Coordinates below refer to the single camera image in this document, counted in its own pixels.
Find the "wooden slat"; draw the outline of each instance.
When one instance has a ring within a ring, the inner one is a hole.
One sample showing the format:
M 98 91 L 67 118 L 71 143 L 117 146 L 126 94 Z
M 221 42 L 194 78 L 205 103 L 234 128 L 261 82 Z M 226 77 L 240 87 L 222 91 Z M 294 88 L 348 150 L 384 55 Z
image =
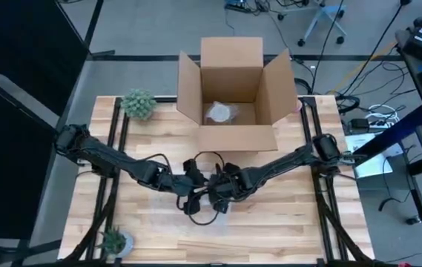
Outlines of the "wooden slat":
M 316 96 L 316 99 L 323 132 L 333 134 L 344 151 L 346 143 L 334 97 Z M 113 97 L 100 96 L 93 110 L 90 130 L 103 142 L 107 139 L 112 107 Z M 174 173 L 182 174 L 182 163 L 198 152 L 197 128 L 193 121 L 176 111 L 175 104 L 159 104 L 151 121 L 130 121 L 125 152 L 137 159 L 163 153 Z M 274 132 L 278 151 L 222 153 L 224 160 L 243 167 L 259 166 L 304 144 L 298 113 L 275 123 Z M 159 157 L 155 160 L 164 162 Z M 220 162 L 212 154 L 203 154 L 198 159 L 198 167 L 205 175 L 214 171 L 215 163 Z M 353 175 L 351 168 L 341 167 L 341 170 Z M 93 174 L 77 179 L 59 258 L 72 251 L 90 226 L 98 184 L 99 179 Z M 373 257 L 355 181 L 335 177 L 334 190 L 342 224 L 361 249 Z M 176 209 L 175 202 L 175 195 L 143 188 L 128 174 L 121 173 L 114 225 L 129 231 L 135 239 L 135 249 L 123 259 L 124 263 L 314 263 L 317 257 L 323 257 L 308 167 L 268 181 L 246 201 L 232 203 L 227 214 L 219 214 L 208 226 L 193 224 Z M 213 215 L 207 204 L 195 217 L 205 222 Z M 333 231 L 332 239 L 333 248 L 337 248 Z

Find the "black curtain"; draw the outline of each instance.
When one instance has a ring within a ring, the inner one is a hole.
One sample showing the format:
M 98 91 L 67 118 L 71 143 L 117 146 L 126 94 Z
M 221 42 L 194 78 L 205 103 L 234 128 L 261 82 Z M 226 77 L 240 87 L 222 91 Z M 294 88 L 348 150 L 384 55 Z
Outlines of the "black curtain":
M 54 135 L 0 96 L 0 238 L 30 239 Z
M 0 73 L 58 116 L 87 54 L 54 0 L 0 0 Z

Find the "potted plant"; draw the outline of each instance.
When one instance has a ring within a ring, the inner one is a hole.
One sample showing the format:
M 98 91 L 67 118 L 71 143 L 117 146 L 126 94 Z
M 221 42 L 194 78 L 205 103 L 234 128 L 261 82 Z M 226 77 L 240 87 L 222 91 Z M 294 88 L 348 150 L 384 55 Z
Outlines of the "potted plant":
M 102 234 L 104 240 L 97 248 L 104 249 L 107 255 L 113 258 L 123 258 L 130 254 L 133 248 L 133 237 L 130 233 L 115 227 L 105 233 L 100 232 L 100 234 Z
M 142 89 L 132 89 L 131 92 L 123 96 L 120 104 L 127 116 L 132 119 L 148 120 L 156 107 L 153 95 Z

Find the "succulent plant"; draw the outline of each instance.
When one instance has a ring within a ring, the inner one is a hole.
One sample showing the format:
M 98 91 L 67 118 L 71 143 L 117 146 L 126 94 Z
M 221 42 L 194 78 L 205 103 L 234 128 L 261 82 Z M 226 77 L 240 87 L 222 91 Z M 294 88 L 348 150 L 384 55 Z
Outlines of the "succulent plant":
M 97 246 L 105 250 L 106 254 L 117 255 L 120 253 L 126 244 L 126 239 L 123 234 L 120 233 L 119 228 L 111 228 L 110 230 L 100 232 L 104 237 L 104 242 Z
M 148 120 L 156 107 L 156 101 L 148 91 L 132 89 L 128 95 L 123 96 L 121 106 L 130 118 Z

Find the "plastic bag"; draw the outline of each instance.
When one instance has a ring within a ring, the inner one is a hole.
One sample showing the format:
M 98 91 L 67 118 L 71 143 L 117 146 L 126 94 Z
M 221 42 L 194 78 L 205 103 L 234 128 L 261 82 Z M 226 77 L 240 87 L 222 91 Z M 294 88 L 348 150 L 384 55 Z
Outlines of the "plastic bag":
M 205 113 L 206 118 L 210 118 L 217 123 L 231 122 L 239 113 L 236 105 L 224 105 L 223 103 L 214 101 L 212 106 Z

